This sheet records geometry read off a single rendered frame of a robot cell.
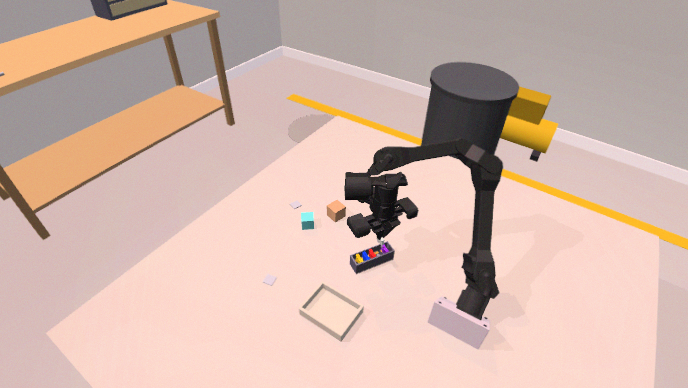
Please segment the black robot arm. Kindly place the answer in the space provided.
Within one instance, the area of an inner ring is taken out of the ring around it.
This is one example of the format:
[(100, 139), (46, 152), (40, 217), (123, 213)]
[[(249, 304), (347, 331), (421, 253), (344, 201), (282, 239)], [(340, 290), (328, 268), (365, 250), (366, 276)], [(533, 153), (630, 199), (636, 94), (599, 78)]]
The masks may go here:
[(490, 298), (495, 299), (500, 294), (491, 251), (494, 195), (503, 168), (499, 157), (488, 154), (464, 138), (415, 147), (386, 146), (374, 154), (373, 164), (367, 172), (345, 173), (345, 200), (367, 203), (371, 210), (373, 194), (380, 203), (393, 203), (397, 200), (399, 186), (408, 186), (406, 175), (400, 171), (371, 176), (412, 162), (449, 155), (457, 156), (471, 169), (475, 188), (473, 240), (469, 253), (463, 253), (462, 265), (467, 287), (461, 291), (456, 308), (481, 320)]

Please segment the beige shallow tray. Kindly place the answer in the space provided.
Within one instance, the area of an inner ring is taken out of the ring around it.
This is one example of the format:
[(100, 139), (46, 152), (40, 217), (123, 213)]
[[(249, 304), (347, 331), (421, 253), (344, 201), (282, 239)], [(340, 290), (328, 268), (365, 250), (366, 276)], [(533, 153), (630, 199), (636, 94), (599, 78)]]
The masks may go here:
[(340, 342), (364, 311), (364, 305), (321, 282), (298, 307), (299, 315)]

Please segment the orange cube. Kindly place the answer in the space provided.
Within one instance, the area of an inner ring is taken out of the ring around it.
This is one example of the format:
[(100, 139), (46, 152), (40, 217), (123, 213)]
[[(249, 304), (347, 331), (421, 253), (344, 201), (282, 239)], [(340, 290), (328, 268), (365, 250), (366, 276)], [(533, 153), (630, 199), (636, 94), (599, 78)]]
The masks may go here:
[(336, 223), (337, 221), (346, 217), (346, 206), (344, 206), (340, 201), (335, 200), (327, 205), (327, 216)]

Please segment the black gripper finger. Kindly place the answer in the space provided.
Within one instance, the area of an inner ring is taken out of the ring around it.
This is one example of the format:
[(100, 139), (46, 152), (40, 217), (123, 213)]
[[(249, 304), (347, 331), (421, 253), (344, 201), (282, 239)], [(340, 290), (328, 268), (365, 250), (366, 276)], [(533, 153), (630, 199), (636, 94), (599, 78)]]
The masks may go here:
[[(371, 228), (371, 226), (370, 226), (370, 228)], [(385, 229), (382, 227), (382, 228), (377, 229), (377, 230), (373, 230), (373, 229), (371, 228), (371, 230), (372, 230), (374, 233), (376, 233), (376, 236), (377, 236), (378, 240), (380, 240), (380, 239), (382, 238), (382, 235), (383, 235)]]
[(385, 229), (384, 233), (382, 235), (382, 238), (385, 238), (393, 229), (395, 229), (400, 224), (401, 224), (401, 221), (399, 219), (396, 221), (393, 221), (393, 222), (388, 221), (388, 222), (382, 223), (382, 227)]

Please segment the teal cube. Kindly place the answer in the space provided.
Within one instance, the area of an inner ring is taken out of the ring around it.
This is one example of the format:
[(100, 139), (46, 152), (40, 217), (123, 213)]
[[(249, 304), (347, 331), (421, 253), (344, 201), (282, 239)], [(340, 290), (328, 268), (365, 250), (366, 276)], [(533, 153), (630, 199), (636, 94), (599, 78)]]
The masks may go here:
[(301, 213), (302, 230), (314, 229), (314, 215), (313, 212)]

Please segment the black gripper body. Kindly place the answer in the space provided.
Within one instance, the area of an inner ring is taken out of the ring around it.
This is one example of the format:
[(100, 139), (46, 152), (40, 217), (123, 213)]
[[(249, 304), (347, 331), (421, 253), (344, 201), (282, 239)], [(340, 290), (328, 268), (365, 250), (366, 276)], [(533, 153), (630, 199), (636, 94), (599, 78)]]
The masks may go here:
[[(373, 203), (372, 214), (363, 216), (361, 213), (347, 218), (347, 225), (356, 238), (367, 236), (373, 230), (382, 228), (382, 223), (393, 222), (398, 220), (398, 217), (406, 214), (407, 219), (418, 217), (419, 209), (408, 197), (396, 200), (390, 204), (378, 202), (374, 194), (371, 195)], [(397, 207), (397, 208), (396, 208)], [(371, 226), (371, 228), (370, 228)]]

